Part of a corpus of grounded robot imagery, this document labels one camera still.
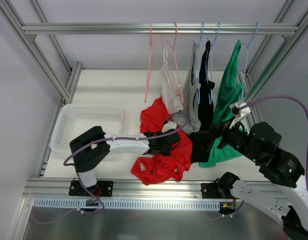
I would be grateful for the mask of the red tank top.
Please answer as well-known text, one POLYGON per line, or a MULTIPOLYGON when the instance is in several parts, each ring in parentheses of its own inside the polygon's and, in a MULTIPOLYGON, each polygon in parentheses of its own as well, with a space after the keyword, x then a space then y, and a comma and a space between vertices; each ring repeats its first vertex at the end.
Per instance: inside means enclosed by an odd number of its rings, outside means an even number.
MULTIPOLYGON (((169 113, 162 98, 156 99, 147 109, 141 111, 140 132, 157 132, 162 130, 169 113)), ((151 157, 139 157, 135 161, 131 173, 143 184, 152 185, 169 179, 180 181, 183 173, 191 167, 192 142, 183 131, 179 131, 180 143, 170 155, 156 154, 151 157)))

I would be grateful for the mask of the white tank top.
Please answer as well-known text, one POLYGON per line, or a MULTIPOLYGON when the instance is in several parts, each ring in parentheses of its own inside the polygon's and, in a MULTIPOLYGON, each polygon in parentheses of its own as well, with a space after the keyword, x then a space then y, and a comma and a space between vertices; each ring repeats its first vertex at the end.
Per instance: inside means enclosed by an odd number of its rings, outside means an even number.
POLYGON ((181 97, 179 97, 176 90, 176 84, 174 83, 172 73, 168 64, 167 50, 163 49, 163 66, 160 69, 162 77, 162 101, 169 114, 173 114, 183 110, 183 104, 181 103, 181 97))

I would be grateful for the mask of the pink hanger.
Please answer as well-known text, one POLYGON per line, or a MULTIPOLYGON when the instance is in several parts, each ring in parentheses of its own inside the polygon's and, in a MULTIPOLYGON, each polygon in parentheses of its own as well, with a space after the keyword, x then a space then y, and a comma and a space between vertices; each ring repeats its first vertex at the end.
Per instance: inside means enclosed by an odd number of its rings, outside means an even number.
POLYGON ((154 59, 154 52, 156 49, 156 35, 153 35, 153 25, 150 23, 149 26, 149 34, 150 34, 150 39, 149 39, 149 59, 148 59, 148 68, 147 68, 147 78, 146 78, 146 87, 145 87, 145 97, 144 97, 144 103, 147 102, 148 98, 148 92, 149 92, 149 85, 150 85, 150 79, 151 79, 151 72, 152 72, 152 65, 153 65, 153 59, 154 59))
POLYGON ((176 67, 176 73, 177 73, 177 80, 175 80, 175 77, 173 75, 173 72, 171 70, 171 66, 168 60, 168 54, 164 53, 163 55, 166 58, 167 61, 167 65, 169 67, 169 72, 170 75, 172 77, 172 82, 174 84, 174 88, 176 90, 176 96, 178 97, 178 99, 180 100, 180 102, 183 104, 184 103, 184 97, 183 97, 183 91, 182 91, 182 87, 180 85, 180 75, 179 75, 179 69, 178 69, 178 63, 177 63, 177 56, 176 56, 176 42, 177 42, 177 37, 178 37, 178 24, 176 21, 173 22, 174 26, 175 26, 175 38, 173 41, 173 44, 171 44, 166 38, 165 36, 161 36, 161 44, 163 47, 163 52, 167 52, 167 45, 170 46, 170 48, 172 49, 173 52, 173 57, 174 57, 174 63, 175 63, 175 67, 176 67))

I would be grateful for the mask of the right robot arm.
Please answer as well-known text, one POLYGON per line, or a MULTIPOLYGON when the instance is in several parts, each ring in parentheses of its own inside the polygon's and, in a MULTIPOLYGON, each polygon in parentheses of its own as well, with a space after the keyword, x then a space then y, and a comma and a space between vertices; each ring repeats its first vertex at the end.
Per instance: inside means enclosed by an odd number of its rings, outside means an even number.
POLYGON ((222 198, 238 198, 262 211, 281 225, 290 239, 308 240, 308 187, 302 164, 279 148, 281 135, 268 123, 253 125, 249 133, 241 131, 241 125, 214 124, 207 132, 208 139, 221 138, 219 149, 230 146, 251 160, 288 201, 275 200, 228 171, 213 183, 212 189, 222 198))

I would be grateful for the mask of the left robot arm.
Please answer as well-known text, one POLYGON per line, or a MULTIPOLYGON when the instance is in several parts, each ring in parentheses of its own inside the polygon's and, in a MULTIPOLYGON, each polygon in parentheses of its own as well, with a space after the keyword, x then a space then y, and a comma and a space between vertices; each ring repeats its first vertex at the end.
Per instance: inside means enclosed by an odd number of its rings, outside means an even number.
POLYGON ((87 196, 98 189, 95 168, 108 155, 169 154, 180 143, 181 137, 176 125, 164 126, 162 131, 144 132, 138 135, 116 135, 106 133, 101 126, 95 126, 71 140, 69 147, 79 180, 80 190, 87 196))

